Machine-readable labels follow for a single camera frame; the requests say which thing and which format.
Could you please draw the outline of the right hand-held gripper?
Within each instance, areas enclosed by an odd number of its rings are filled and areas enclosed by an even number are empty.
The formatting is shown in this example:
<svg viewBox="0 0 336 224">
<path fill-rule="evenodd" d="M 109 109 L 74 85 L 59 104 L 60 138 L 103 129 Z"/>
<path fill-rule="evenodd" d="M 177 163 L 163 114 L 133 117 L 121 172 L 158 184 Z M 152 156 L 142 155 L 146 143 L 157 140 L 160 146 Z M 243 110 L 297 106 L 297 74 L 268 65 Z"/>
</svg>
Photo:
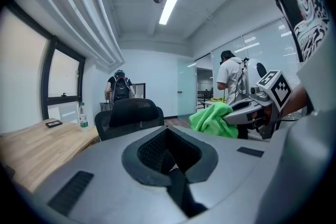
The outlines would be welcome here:
<svg viewBox="0 0 336 224">
<path fill-rule="evenodd" d="M 270 71 L 250 90 L 249 98 L 232 104 L 233 112 L 223 116 L 228 125 L 253 125 L 262 139 L 269 139 L 292 94 L 282 71 Z"/>
</svg>

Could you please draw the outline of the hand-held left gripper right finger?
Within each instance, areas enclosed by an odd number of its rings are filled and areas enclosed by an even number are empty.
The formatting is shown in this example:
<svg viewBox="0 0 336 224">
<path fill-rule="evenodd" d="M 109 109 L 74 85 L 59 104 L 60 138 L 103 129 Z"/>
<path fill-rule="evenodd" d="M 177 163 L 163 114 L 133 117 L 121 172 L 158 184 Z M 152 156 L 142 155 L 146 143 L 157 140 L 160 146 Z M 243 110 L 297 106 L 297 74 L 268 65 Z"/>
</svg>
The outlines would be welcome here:
<svg viewBox="0 0 336 224">
<path fill-rule="evenodd" d="M 188 217 L 176 209 L 169 214 L 168 224 L 254 223 L 261 196 L 270 182 L 269 175 L 257 179 L 256 174 L 269 163 L 266 152 L 271 142 L 207 135 L 180 126 L 171 129 L 212 146 L 218 162 L 206 181 L 189 185 L 193 200 L 206 211 Z"/>
</svg>

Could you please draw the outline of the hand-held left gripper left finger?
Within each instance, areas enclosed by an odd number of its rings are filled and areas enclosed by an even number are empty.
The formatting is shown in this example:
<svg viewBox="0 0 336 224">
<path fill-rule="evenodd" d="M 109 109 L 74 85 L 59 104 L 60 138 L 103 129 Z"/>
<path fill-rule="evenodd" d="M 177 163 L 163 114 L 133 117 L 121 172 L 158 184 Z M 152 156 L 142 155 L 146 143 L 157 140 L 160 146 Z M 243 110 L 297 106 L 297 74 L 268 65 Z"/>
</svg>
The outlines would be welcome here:
<svg viewBox="0 0 336 224">
<path fill-rule="evenodd" d="M 73 157 L 50 174 L 34 191 L 48 203 L 78 171 L 93 179 L 69 214 L 83 224 L 179 224 L 187 216 L 165 187 L 144 186 L 123 168 L 122 153 L 132 142 L 157 127 L 99 142 Z"/>
</svg>

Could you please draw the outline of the bright green cloth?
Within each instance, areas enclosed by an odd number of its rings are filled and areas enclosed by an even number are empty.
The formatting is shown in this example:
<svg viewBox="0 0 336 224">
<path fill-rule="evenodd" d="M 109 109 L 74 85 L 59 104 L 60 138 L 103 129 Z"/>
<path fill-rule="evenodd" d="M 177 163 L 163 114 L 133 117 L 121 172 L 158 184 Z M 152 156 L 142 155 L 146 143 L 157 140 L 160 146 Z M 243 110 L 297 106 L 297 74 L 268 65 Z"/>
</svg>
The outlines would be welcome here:
<svg viewBox="0 0 336 224">
<path fill-rule="evenodd" d="M 189 117 L 190 128 L 209 135 L 238 138 L 237 125 L 227 124 L 223 119 L 232 112 L 233 109 L 226 103 L 215 102 Z"/>
</svg>

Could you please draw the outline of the person's right forearm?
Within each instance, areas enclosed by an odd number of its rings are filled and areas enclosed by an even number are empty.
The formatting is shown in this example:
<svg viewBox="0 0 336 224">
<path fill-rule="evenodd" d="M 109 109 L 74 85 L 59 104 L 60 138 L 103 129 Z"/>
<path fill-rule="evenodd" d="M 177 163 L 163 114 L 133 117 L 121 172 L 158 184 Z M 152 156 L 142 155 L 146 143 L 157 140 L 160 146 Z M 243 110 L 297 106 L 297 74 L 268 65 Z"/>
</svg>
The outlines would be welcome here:
<svg viewBox="0 0 336 224">
<path fill-rule="evenodd" d="M 292 92 L 288 102 L 284 106 L 280 118 L 292 114 L 307 106 L 307 92 L 302 84 L 299 84 Z"/>
</svg>

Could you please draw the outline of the black office chair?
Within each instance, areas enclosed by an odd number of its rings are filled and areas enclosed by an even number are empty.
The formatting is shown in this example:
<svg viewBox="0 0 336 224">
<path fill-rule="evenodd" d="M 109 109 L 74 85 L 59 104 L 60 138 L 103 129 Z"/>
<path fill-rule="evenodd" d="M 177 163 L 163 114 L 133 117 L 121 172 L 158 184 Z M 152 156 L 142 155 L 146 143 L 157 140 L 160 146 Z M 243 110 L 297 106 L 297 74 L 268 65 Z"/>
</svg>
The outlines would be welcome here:
<svg viewBox="0 0 336 224">
<path fill-rule="evenodd" d="M 116 101 L 112 110 L 99 112 L 94 120 L 101 141 L 164 125 L 162 109 L 140 98 Z"/>
</svg>

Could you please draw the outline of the white hard-shell backpack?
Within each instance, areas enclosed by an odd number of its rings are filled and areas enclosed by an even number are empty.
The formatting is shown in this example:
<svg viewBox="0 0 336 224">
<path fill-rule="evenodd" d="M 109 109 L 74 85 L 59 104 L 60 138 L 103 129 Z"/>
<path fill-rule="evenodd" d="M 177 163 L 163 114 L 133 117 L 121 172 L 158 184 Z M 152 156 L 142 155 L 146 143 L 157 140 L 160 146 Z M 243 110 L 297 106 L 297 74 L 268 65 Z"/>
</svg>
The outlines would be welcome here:
<svg viewBox="0 0 336 224">
<path fill-rule="evenodd" d="M 237 91 L 244 97 L 250 95 L 250 88 L 253 87 L 267 73 L 264 65 L 257 59 L 243 59 L 240 64 L 241 76 L 237 82 Z"/>
</svg>

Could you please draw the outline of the clear water bottle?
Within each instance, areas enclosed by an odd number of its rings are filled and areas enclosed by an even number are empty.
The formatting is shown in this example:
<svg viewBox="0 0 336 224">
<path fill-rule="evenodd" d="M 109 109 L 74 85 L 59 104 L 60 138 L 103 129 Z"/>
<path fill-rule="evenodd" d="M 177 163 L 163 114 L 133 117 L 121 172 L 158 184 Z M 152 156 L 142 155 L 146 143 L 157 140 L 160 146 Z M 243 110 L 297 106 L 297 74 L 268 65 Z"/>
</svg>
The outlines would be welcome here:
<svg viewBox="0 0 336 224">
<path fill-rule="evenodd" d="M 87 120 L 87 114 L 86 114 L 86 111 L 85 111 L 85 103 L 84 102 L 80 102 L 79 122 L 80 122 L 81 130 L 86 131 L 88 129 L 88 120 Z"/>
</svg>

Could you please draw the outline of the frosted glass door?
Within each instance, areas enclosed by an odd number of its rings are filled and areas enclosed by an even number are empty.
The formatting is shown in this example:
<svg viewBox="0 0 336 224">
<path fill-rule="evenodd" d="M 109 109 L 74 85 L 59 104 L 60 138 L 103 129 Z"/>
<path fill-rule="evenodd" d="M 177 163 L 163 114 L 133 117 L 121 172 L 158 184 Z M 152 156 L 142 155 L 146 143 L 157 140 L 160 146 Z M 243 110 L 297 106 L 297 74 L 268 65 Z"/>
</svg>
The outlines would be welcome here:
<svg viewBox="0 0 336 224">
<path fill-rule="evenodd" d="M 188 118 L 197 110 L 196 62 L 187 58 L 177 60 L 177 116 Z"/>
</svg>

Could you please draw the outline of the small black box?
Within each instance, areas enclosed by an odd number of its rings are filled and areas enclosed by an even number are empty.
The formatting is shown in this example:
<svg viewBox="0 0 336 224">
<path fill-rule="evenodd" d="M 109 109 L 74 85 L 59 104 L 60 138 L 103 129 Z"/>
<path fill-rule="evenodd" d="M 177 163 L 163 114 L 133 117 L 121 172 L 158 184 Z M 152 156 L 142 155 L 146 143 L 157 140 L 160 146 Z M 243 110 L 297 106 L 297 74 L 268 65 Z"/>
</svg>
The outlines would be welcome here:
<svg viewBox="0 0 336 224">
<path fill-rule="evenodd" d="M 53 128 L 53 127 L 57 127 L 57 126 L 60 126 L 62 125 L 62 121 L 61 120 L 56 120 L 56 119 L 48 119 L 46 122 L 45 122 L 45 125 L 50 129 L 50 128 Z"/>
</svg>

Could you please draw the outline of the person's grey jeans legs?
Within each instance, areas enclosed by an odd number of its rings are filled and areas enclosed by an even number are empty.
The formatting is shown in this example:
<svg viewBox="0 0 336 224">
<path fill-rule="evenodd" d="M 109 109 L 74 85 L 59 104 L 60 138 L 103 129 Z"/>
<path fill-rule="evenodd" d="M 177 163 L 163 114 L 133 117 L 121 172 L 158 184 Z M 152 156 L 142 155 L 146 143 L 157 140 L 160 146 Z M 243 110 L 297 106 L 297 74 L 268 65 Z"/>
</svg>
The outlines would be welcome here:
<svg viewBox="0 0 336 224">
<path fill-rule="evenodd" d="M 287 133 L 256 224 L 318 224 L 333 214 L 336 109 L 311 113 Z"/>
</svg>

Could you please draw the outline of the curved wooden desk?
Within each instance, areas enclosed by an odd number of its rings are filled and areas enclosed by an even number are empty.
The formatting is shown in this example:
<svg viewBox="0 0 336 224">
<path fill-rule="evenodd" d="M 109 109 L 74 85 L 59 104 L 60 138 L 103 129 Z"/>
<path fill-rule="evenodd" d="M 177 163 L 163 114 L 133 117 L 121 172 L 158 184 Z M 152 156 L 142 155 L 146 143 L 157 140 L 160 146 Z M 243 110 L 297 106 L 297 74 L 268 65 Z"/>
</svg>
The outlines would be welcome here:
<svg viewBox="0 0 336 224">
<path fill-rule="evenodd" d="M 77 123 L 48 128 L 45 120 L 0 135 L 0 164 L 14 170 L 13 181 L 33 193 L 56 169 L 99 141 L 95 126 L 83 131 Z"/>
</svg>

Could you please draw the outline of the black backpack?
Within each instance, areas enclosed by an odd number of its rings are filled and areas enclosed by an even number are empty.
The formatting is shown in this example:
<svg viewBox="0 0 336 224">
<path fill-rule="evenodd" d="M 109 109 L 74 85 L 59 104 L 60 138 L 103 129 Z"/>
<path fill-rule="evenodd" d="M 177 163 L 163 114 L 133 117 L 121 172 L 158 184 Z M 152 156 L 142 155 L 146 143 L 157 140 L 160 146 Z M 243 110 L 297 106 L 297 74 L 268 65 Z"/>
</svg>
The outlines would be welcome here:
<svg viewBox="0 0 336 224">
<path fill-rule="evenodd" d="M 127 77 L 115 77 L 113 86 L 113 101 L 128 99 L 130 97 L 129 79 Z"/>
</svg>

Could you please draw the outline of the black-framed window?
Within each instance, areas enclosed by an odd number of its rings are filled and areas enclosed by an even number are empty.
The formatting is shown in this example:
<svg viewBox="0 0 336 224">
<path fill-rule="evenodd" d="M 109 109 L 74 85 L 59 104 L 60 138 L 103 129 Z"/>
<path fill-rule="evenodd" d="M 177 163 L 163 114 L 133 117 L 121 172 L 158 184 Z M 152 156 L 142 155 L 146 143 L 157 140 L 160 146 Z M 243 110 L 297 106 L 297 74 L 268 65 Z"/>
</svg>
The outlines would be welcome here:
<svg viewBox="0 0 336 224">
<path fill-rule="evenodd" d="M 0 13 L 0 133 L 43 120 L 40 83 L 48 40 L 7 8 Z M 77 94 L 79 62 L 55 50 L 48 79 L 49 97 Z M 48 106 L 50 118 L 79 123 L 79 102 Z"/>
</svg>

